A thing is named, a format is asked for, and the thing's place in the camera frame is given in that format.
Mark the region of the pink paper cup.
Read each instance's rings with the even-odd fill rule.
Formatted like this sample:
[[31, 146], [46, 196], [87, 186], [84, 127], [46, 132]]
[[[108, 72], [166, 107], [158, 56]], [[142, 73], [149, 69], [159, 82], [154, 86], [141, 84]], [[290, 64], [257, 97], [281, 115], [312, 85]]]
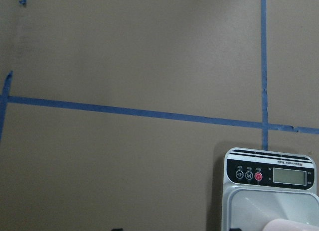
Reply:
[[264, 226], [263, 231], [319, 231], [319, 228], [317, 226], [300, 222], [275, 219], [268, 222]]

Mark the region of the digital kitchen scale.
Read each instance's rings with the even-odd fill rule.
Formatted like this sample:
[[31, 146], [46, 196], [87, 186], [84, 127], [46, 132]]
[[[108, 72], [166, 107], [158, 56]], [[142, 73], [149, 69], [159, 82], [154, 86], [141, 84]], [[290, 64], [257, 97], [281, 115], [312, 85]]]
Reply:
[[261, 231], [273, 220], [319, 225], [317, 167], [306, 155], [235, 147], [224, 156], [221, 230]]

